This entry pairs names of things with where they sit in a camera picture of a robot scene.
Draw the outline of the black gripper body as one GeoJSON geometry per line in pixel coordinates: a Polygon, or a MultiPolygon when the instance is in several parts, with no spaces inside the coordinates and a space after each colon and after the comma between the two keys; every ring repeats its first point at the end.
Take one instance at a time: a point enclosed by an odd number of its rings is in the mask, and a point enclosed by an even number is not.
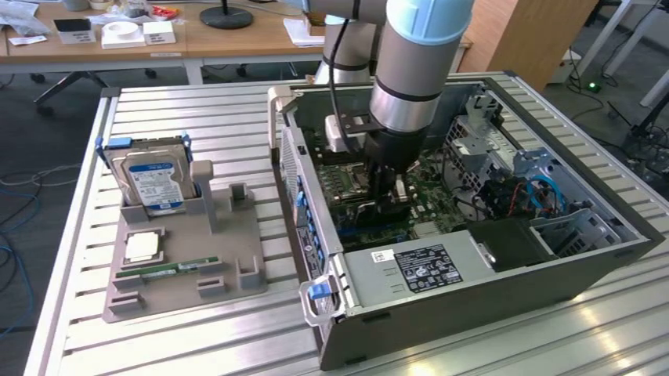
{"type": "Polygon", "coordinates": [[[385,128],[372,131],[365,140],[369,171],[381,168],[405,174],[417,161],[425,139],[425,129],[418,132],[394,132],[385,128]]]}

